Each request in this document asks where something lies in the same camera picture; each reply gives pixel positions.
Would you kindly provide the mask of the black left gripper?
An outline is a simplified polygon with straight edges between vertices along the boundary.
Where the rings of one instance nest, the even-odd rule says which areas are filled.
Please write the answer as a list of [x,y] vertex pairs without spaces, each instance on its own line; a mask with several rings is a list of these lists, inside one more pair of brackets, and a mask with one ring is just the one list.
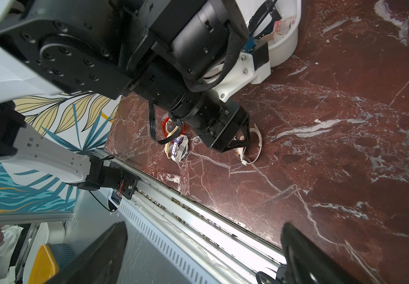
[[190,127],[206,147],[224,153],[250,145],[249,114],[238,103],[220,102],[218,112],[206,109],[198,115],[210,118],[207,125]]

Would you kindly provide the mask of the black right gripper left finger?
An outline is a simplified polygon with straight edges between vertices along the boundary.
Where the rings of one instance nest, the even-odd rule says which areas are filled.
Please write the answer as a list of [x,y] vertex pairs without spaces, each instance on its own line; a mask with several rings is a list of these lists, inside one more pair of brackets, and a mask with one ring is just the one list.
[[125,222],[110,226],[49,284],[115,284],[118,282],[128,233]]

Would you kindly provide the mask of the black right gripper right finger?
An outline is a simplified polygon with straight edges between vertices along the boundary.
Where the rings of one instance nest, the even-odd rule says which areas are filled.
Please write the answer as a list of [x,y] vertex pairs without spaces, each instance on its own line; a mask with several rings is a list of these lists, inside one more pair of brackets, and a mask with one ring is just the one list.
[[283,226],[281,244],[287,261],[288,284],[360,283],[290,222]]

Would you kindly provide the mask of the white orange strap watch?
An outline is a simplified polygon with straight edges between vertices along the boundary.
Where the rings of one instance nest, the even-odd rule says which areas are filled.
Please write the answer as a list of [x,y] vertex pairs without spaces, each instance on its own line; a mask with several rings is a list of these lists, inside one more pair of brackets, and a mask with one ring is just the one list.
[[257,155],[253,159],[250,159],[246,155],[246,152],[247,152],[247,149],[251,147],[251,144],[249,144],[249,146],[246,146],[246,147],[237,148],[235,150],[235,154],[236,154],[238,160],[240,161],[240,163],[243,166],[248,166],[248,165],[254,164],[260,158],[261,151],[262,151],[263,139],[262,139],[261,131],[258,128],[258,125],[254,124],[254,126],[249,129],[249,134],[250,135],[255,134],[257,136],[257,143],[258,143],[257,144],[257,149],[258,149],[258,152],[257,152]]

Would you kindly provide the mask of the white pink strap watch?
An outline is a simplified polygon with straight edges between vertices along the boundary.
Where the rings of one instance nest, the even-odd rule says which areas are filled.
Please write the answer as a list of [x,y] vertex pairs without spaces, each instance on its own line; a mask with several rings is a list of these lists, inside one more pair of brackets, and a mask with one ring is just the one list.
[[279,42],[287,36],[296,22],[296,15],[283,18],[279,21],[275,21],[267,26],[268,33],[263,37],[264,41],[272,41],[274,43]]

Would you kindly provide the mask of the black strap watch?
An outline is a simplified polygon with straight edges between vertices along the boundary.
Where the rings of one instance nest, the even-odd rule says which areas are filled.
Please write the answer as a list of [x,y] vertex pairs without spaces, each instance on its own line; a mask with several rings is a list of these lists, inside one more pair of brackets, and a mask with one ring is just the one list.
[[264,1],[251,17],[248,29],[249,35],[253,38],[260,39],[271,34],[275,23],[282,19],[276,3],[277,1]]

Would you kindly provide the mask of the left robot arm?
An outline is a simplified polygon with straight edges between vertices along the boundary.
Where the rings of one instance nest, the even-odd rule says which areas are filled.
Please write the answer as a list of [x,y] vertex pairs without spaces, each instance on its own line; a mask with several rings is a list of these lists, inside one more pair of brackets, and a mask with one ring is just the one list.
[[[29,93],[92,91],[148,101],[153,140],[185,124],[210,149],[248,147],[249,115],[217,86],[252,32],[236,1],[0,1],[0,161],[33,168],[87,191],[132,192],[137,180],[103,158],[68,150],[15,108]],[[158,139],[155,110],[176,128]]]

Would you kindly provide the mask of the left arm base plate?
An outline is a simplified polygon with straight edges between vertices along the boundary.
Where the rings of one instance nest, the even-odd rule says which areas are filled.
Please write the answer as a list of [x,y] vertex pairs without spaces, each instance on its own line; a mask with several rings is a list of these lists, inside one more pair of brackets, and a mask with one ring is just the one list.
[[112,193],[109,194],[109,204],[112,204],[112,211],[115,211],[122,204],[123,200],[131,200],[135,191],[137,190],[137,185],[139,177],[132,172],[119,168],[121,172],[121,177],[119,183]]

